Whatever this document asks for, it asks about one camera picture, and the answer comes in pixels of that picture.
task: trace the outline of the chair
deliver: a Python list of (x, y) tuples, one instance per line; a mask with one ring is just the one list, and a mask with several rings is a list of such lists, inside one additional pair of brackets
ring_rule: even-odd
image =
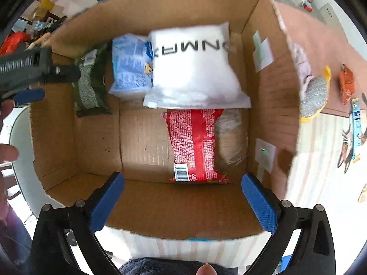
[[(3, 173), (3, 171), (5, 170), (8, 170), (8, 169), (13, 169), (11, 163), (5, 163), (5, 164), (2, 164), (0, 166), (0, 173)], [(8, 200), (12, 200), (13, 198), (17, 197), (19, 194), (21, 194), (20, 190), (17, 191), (16, 193), (12, 194), (12, 195), (9, 195), (9, 192), (8, 192), (8, 189), (17, 185), (17, 180), (15, 178), (15, 175), (14, 175), (14, 172), (10, 175), (4, 175), (3, 174), (3, 177), (4, 177), (4, 183), (5, 183), (5, 188), (6, 188), (6, 191), (7, 191), (7, 199)]]

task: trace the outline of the red snack package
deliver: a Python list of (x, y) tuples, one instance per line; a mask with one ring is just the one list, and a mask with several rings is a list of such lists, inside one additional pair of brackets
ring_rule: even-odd
[(177, 110), (164, 114), (175, 155), (175, 179), (229, 183), (214, 170), (214, 120), (223, 110)]

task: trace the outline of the metal screw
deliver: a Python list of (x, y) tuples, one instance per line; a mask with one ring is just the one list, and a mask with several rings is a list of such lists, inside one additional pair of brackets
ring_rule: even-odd
[(287, 201), (286, 199), (281, 201), (281, 205), (283, 207), (286, 207), (286, 208), (289, 208), (291, 206), (291, 202), (290, 201)]
[(43, 205), (42, 211), (47, 212), (50, 208), (51, 208), (51, 205), (49, 203), (47, 203), (46, 205)]
[(75, 203), (75, 205), (76, 205), (76, 207), (77, 207), (77, 208), (81, 208), (81, 207), (83, 207), (85, 204), (86, 204), (86, 201), (85, 201), (85, 200), (83, 200), (83, 199), (80, 199), (80, 200), (76, 201), (76, 203)]
[(324, 207), (323, 207), (323, 205), (317, 204), (316, 209), (317, 209), (317, 211), (322, 212), (324, 210)]

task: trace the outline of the barcode sticker on black device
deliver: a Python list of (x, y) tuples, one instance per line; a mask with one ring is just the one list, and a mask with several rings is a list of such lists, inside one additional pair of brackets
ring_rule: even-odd
[(94, 50), (91, 50), (89, 53), (87, 53), (84, 56), (83, 66), (94, 65), (94, 61), (96, 59), (97, 52), (98, 52), (98, 50), (94, 49)]
[(187, 163), (175, 163), (175, 180), (177, 182), (190, 181)]

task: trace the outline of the blue rubber pad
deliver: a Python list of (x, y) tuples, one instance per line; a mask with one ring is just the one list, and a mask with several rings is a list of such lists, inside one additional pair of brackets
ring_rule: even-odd
[(242, 192), (264, 231), (273, 235), (278, 227), (276, 212), (248, 174), (242, 177)]
[(118, 173), (89, 215), (89, 229), (91, 232), (100, 231), (104, 227), (107, 218), (124, 190), (124, 186), (125, 179), (122, 174)]

